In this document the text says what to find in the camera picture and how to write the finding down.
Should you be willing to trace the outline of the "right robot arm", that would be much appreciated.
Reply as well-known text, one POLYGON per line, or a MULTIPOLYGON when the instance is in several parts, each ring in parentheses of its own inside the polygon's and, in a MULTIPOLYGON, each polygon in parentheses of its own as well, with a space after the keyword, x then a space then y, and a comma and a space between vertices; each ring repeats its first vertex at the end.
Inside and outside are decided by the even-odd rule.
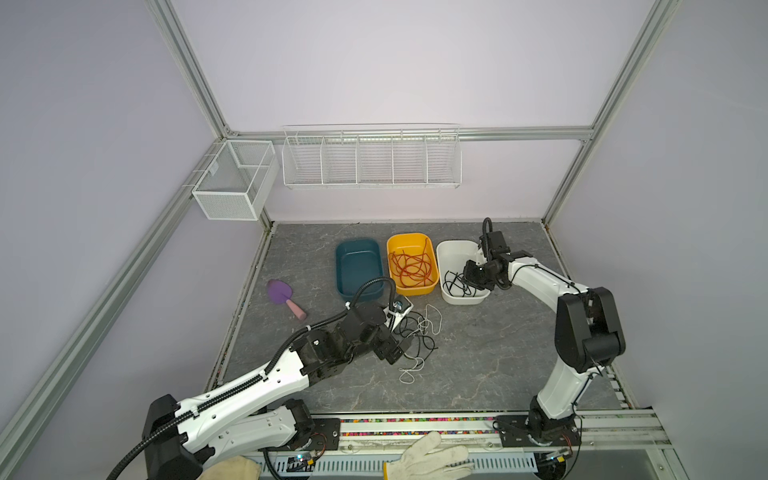
POLYGON ((626 351, 614 296, 554 272, 524 250, 511 250, 490 218, 482 222, 479 251, 484 261, 466 262, 466 283, 488 291, 522 288, 555 313, 557 360, 519 431, 541 446, 566 438, 576 429, 576 406, 593 378, 626 351))

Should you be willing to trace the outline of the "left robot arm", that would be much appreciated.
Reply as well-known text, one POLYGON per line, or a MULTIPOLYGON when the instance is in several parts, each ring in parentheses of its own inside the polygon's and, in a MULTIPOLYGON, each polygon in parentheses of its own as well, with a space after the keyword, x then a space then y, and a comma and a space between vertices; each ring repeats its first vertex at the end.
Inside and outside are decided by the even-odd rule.
POLYGON ((150 479, 196 479, 241 451, 310 442, 314 421, 293 394, 340 374, 369 352, 396 363, 405 351, 396 328, 412 308, 393 279, 374 278, 341 312, 293 332, 266 364, 197 396, 155 399, 139 443, 109 478, 118 478, 138 456, 150 479))

